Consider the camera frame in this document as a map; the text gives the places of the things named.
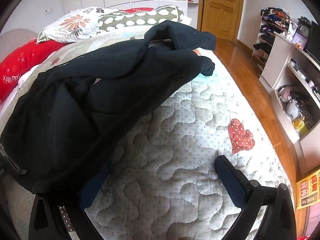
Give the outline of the beige round headboard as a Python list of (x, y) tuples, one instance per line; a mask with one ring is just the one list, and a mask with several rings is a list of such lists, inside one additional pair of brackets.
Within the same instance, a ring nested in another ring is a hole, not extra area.
[(0, 61), (33, 38), (37, 38), (37, 33), (23, 28), (12, 29), (2, 34), (0, 36)]

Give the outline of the black television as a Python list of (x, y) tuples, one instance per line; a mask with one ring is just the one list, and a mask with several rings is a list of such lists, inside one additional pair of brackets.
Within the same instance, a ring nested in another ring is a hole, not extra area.
[(311, 23), (311, 31), (304, 50), (318, 63), (320, 62), (320, 27)]

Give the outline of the shoe rack with shoes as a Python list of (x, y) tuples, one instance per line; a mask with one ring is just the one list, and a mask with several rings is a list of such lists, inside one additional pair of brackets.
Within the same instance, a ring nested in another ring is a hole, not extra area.
[(260, 27), (251, 60), (257, 62), (257, 67), (263, 71), (271, 53), (276, 35), (279, 34), (287, 38), (290, 24), (295, 22), (290, 17), (287, 10), (279, 7), (267, 7), (260, 11)]

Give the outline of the yellow printed box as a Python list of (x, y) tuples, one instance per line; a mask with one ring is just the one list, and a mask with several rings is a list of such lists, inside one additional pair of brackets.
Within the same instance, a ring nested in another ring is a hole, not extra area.
[(319, 170), (298, 181), (296, 187), (297, 210), (319, 203)]

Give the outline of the wooden door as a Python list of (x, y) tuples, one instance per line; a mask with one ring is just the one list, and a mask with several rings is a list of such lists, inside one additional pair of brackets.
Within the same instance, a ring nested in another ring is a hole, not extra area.
[(199, 0), (197, 29), (235, 42), (244, 0)]

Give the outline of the black pants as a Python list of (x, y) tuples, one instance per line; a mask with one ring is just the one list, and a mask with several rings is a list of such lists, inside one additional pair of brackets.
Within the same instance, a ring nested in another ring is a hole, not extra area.
[(90, 207), (123, 136), (215, 65), (216, 37), (165, 21), (141, 40), (99, 48), (38, 75), (1, 134), (1, 160), (28, 191)]

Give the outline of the red long pillow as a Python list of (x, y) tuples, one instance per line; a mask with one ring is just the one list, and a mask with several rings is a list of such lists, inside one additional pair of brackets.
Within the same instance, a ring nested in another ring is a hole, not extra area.
[(1, 104), (17, 86), (23, 74), (41, 64), (51, 53), (67, 44), (54, 40), (38, 43), (37, 38), (33, 38), (10, 53), (1, 62)]

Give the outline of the white shelf cabinet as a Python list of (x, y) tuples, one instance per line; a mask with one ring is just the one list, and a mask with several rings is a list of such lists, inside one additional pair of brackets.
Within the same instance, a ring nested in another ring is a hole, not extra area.
[[(319, 85), (319, 64), (305, 51), (277, 34), (259, 81), (267, 89), (276, 116), (295, 147), (301, 173), (308, 173), (319, 165), (319, 98), (308, 84), (308, 81), (315, 81)], [(284, 86), (295, 86), (307, 97), (311, 125), (304, 134), (293, 127), (285, 112), (285, 103), (279, 95)]]

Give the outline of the white floral pillow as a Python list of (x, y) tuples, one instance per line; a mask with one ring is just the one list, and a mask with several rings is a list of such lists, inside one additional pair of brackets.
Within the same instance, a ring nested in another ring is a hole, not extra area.
[(38, 34), (37, 43), (49, 40), (72, 43), (96, 37), (99, 35), (99, 17), (113, 12), (118, 12), (118, 9), (87, 7), (72, 10), (43, 28)]

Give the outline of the black desk clock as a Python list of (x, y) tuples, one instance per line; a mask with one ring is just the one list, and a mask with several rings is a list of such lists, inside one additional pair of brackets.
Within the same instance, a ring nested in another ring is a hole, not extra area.
[(311, 29), (311, 22), (304, 16), (298, 19), (298, 29), (297, 32), (300, 36), (308, 39)]

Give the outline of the green white bolster pillow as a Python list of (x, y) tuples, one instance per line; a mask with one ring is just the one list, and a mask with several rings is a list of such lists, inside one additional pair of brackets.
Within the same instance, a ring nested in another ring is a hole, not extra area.
[(157, 25), (164, 21), (181, 23), (185, 18), (183, 10), (175, 5), (164, 5), (150, 11), (115, 11), (98, 18), (100, 31), (113, 31), (124, 27)]

